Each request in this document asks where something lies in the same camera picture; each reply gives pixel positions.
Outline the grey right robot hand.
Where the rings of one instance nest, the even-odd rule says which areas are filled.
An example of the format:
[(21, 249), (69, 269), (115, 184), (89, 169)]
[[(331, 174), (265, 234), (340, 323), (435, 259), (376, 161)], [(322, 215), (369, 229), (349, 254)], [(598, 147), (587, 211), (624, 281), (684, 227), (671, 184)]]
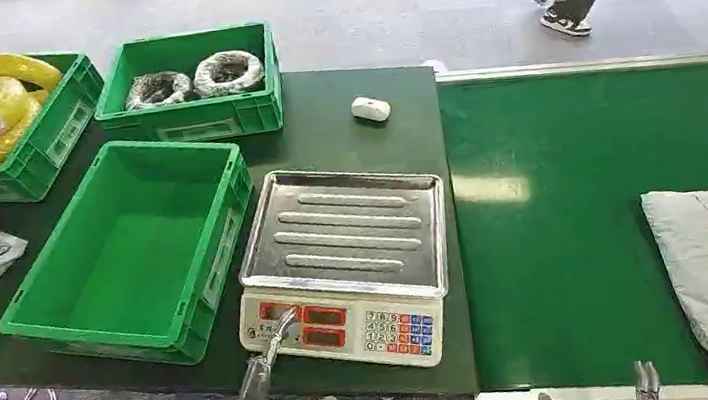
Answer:
[[(659, 400), (659, 374), (652, 361), (635, 361), (636, 374), (635, 395), (633, 400)], [(546, 393), (539, 393), (537, 400), (553, 400)]]

